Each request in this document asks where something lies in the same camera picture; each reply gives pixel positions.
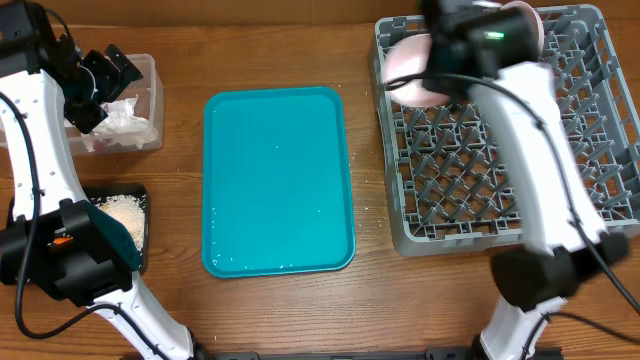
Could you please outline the orange carrot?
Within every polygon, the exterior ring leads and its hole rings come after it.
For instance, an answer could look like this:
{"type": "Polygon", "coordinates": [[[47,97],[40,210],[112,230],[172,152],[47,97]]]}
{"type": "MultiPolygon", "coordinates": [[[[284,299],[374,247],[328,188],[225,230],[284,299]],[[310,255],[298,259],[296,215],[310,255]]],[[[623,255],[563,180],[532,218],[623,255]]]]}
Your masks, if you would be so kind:
{"type": "Polygon", "coordinates": [[[59,246],[59,245],[63,245],[65,243],[69,243],[72,241],[72,238],[70,237],[58,237],[56,239],[53,240],[52,244],[59,246]]]}

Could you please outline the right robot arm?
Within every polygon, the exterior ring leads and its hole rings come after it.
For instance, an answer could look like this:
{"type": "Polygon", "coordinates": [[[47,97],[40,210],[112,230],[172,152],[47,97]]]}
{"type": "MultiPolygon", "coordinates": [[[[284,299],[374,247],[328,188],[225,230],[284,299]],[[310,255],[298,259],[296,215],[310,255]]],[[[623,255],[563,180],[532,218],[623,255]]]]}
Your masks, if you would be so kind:
{"type": "Polygon", "coordinates": [[[474,342],[479,359],[526,359],[551,317],[579,286],[627,256],[578,172],[537,30],[518,8],[427,1],[426,89],[473,101],[489,124],[521,216],[524,243],[493,256],[500,299],[474,342]]]}

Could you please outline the small white tissue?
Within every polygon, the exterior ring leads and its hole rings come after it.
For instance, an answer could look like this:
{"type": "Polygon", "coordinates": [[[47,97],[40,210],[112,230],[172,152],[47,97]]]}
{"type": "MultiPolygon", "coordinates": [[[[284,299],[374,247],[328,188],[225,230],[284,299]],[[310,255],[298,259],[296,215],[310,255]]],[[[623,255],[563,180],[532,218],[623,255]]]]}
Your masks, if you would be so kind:
{"type": "Polygon", "coordinates": [[[146,118],[107,119],[83,134],[65,122],[68,143],[74,154],[131,152],[157,148],[161,134],[146,118]]]}

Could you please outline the pink bowl with peanuts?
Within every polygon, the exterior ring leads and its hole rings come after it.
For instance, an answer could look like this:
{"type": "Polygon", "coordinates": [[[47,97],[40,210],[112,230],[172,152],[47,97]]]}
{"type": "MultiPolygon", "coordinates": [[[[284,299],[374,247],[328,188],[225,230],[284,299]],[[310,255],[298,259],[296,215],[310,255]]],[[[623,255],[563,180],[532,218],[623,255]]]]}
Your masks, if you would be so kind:
{"type": "MultiPolygon", "coordinates": [[[[396,43],[386,55],[381,70],[382,81],[388,83],[400,77],[422,73],[426,69],[431,43],[429,34],[409,36],[396,43]]],[[[413,108],[438,106],[449,100],[446,95],[423,88],[420,79],[389,91],[389,94],[394,102],[413,108]]]]}

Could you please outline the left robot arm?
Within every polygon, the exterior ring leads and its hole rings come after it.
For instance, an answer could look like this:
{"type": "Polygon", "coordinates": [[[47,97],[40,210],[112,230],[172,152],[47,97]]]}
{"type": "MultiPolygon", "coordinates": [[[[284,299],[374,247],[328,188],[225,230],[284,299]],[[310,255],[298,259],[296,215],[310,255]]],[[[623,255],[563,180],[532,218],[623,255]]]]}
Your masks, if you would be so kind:
{"type": "Polygon", "coordinates": [[[79,54],[69,32],[54,33],[55,17],[33,1],[1,7],[1,121],[14,181],[1,280],[100,315],[146,359],[202,359],[193,333],[142,280],[127,229],[88,200],[67,140],[67,124],[91,132],[141,72],[115,46],[79,54]]]}

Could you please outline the white round plate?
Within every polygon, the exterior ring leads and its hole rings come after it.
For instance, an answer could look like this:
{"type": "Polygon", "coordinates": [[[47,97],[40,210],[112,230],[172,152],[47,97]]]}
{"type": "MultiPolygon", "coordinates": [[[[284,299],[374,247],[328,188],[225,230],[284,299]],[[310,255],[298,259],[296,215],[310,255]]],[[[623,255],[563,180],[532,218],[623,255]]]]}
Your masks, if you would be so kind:
{"type": "Polygon", "coordinates": [[[532,29],[538,52],[544,48],[544,26],[538,12],[524,1],[511,1],[500,7],[501,10],[519,9],[528,19],[532,29]]]}

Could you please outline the rice and peanut pile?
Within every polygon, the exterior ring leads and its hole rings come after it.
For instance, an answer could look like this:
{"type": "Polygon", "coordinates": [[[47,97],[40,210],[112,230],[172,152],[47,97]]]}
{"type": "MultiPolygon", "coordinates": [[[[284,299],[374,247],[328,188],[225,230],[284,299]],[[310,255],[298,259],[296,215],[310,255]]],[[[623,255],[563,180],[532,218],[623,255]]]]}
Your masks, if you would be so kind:
{"type": "Polygon", "coordinates": [[[110,196],[100,203],[98,208],[120,222],[129,232],[136,248],[142,251],[144,246],[145,213],[138,199],[132,195],[110,196]]]}

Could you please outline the grey dishwasher rack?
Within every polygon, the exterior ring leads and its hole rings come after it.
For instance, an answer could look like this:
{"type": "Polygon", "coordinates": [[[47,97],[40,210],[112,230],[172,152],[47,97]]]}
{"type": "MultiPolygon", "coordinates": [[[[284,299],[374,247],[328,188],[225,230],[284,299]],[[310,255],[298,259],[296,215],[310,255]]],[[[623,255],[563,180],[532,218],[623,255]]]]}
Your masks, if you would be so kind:
{"type": "MultiPolygon", "coordinates": [[[[587,192],[607,227],[639,233],[639,118],[601,11],[544,7],[542,59],[587,192]]],[[[380,19],[369,53],[385,156],[392,241],[404,256],[479,252],[521,241],[520,214],[489,126],[464,103],[395,103],[381,75],[389,50],[423,34],[419,15],[380,19]]]]}

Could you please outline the large white tissue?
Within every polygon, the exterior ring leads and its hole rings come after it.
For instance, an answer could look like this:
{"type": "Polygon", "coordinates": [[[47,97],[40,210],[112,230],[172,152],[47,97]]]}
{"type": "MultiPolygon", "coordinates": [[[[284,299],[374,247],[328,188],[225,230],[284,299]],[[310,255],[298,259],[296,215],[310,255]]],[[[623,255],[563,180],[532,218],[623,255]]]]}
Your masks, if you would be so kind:
{"type": "Polygon", "coordinates": [[[126,98],[103,105],[107,117],[101,123],[102,129],[109,133],[127,133],[147,128],[149,120],[135,115],[138,98],[126,98]]]}

